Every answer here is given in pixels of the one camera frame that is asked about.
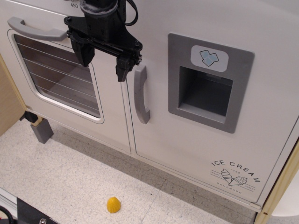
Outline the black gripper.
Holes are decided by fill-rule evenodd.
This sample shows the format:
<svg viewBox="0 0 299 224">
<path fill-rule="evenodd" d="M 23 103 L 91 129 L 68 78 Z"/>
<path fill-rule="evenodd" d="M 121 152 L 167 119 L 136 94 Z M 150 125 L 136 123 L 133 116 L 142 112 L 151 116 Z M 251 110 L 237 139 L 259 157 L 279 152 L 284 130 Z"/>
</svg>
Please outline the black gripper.
<svg viewBox="0 0 299 224">
<path fill-rule="evenodd" d="M 95 49 L 116 58 L 116 75 L 119 82 L 126 81 L 127 74 L 138 65 L 142 56 L 142 44 L 126 29 L 134 25 L 138 15 L 127 22 L 126 4 L 136 10 L 136 4 L 126 0 L 81 0 L 83 17 L 67 16 L 67 36 L 82 66 L 87 67 L 95 55 Z"/>
</svg>

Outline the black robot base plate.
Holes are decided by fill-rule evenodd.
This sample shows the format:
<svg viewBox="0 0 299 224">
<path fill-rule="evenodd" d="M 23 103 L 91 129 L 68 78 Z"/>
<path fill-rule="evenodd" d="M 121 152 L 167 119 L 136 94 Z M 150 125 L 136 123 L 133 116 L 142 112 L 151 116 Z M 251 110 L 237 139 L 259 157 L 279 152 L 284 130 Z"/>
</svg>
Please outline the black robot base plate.
<svg viewBox="0 0 299 224">
<path fill-rule="evenodd" d="M 45 215 L 18 197 L 16 198 L 16 207 L 17 218 L 14 218 L 7 208 L 2 205 L 0 206 L 0 211 L 3 214 L 0 216 L 1 224 L 58 224 L 56 220 Z"/>
</svg>

